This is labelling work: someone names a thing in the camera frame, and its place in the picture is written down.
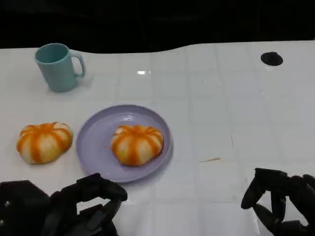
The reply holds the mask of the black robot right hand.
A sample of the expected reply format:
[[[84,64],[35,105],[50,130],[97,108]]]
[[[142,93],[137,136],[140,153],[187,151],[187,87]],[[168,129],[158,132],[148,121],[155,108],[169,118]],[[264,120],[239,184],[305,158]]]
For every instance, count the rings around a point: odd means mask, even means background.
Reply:
[[[305,217],[307,226],[299,220],[284,221],[286,197]],[[289,177],[283,171],[256,168],[241,208],[252,208],[261,223],[275,236],[313,236],[315,178],[309,174]]]

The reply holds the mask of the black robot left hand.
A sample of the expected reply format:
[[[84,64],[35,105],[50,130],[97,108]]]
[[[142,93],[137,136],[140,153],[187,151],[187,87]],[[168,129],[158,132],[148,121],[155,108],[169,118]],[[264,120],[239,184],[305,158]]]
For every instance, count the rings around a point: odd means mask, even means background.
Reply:
[[[109,202],[77,211],[78,203],[98,197]],[[127,200],[127,192],[95,173],[55,192],[50,200],[42,236],[116,236],[113,218]]]

